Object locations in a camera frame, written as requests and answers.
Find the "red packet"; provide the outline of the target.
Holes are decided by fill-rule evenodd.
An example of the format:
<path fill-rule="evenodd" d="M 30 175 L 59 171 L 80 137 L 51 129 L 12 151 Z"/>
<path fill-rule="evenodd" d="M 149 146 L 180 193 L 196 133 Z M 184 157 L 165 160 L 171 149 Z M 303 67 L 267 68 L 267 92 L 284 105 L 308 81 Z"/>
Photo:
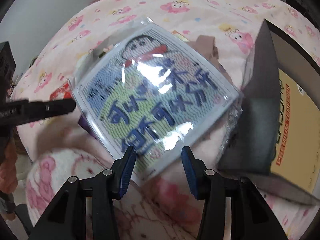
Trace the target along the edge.
<path fill-rule="evenodd" d="M 72 90 L 69 86 L 68 82 L 65 82 L 63 85 L 61 85 L 59 88 L 57 88 L 55 91 L 52 92 L 50 95 L 49 100 L 61 100 L 61 99 L 70 99 L 72 97 Z"/>

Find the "cartoon bead art pack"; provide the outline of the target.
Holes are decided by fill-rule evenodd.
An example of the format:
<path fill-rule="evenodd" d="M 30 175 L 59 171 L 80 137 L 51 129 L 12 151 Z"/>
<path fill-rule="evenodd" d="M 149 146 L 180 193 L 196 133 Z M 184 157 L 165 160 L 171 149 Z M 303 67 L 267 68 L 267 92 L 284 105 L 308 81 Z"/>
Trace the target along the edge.
<path fill-rule="evenodd" d="M 240 95 L 214 64 L 150 18 L 125 24 L 88 54 L 72 89 L 112 157 L 136 149 L 136 185 L 175 161 Z"/>

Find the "white pink kitty blanket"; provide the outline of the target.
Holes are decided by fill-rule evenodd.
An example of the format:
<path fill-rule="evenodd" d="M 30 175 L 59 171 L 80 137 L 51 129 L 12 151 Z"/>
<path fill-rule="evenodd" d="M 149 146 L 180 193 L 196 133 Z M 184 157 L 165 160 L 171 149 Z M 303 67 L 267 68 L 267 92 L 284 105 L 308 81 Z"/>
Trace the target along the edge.
<path fill-rule="evenodd" d="M 194 239 L 201 211 L 177 185 L 157 179 L 155 203 L 130 186 L 116 200 L 111 167 L 78 149 L 38 159 L 26 184 L 30 239 Z"/>

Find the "black storage box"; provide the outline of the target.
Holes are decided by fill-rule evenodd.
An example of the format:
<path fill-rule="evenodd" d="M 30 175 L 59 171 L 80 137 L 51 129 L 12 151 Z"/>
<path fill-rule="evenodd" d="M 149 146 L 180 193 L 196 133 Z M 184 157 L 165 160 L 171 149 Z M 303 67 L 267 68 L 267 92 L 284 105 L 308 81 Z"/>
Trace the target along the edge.
<path fill-rule="evenodd" d="M 247 61 L 242 112 L 236 118 L 217 163 L 219 171 L 246 176 L 260 189 L 305 205 L 319 204 L 319 174 L 312 194 L 271 172 L 279 129 L 279 70 L 319 109 L 319 65 L 289 34 L 264 20 Z"/>

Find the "beige pink garment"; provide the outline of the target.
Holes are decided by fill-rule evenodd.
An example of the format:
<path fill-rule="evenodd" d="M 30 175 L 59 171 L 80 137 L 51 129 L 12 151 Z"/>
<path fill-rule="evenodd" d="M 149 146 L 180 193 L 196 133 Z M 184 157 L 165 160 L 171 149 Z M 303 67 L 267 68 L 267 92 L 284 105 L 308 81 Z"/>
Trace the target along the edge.
<path fill-rule="evenodd" d="M 219 51 L 215 44 L 215 37 L 200 35 L 196 41 L 188 42 L 188 45 L 212 64 L 218 63 Z"/>

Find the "pink cartoon bed sheet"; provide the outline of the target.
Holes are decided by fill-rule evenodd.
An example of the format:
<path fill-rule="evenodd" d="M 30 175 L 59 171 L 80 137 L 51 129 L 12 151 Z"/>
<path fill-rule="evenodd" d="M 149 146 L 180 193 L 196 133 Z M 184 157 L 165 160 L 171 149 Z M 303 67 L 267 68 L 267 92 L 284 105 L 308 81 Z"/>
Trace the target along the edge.
<path fill-rule="evenodd" d="M 236 86 L 242 83 L 245 59 L 263 20 L 285 31 L 319 62 L 319 31 L 280 0 L 101 0 L 80 11 L 54 35 L 22 76 L 12 97 L 49 100 L 103 40 L 142 16 L 188 41 L 200 35 L 215 37 L 218 61 Z M 112 156 L 78 125 L 79 118 L 80 112 L 74 111 L 19 126 L 18 134 L 33 164 L 44 154 L 61 149 L 78 149 L 111 164 Z M 138 189 L 153 203 L 156 199 L 151 188 L 157 179 L 177 185 L 179 192 L 188 195 L 191 205 L 201 211 L 203 202 L 197 202 L 187 191 L 179 161 Z"/>

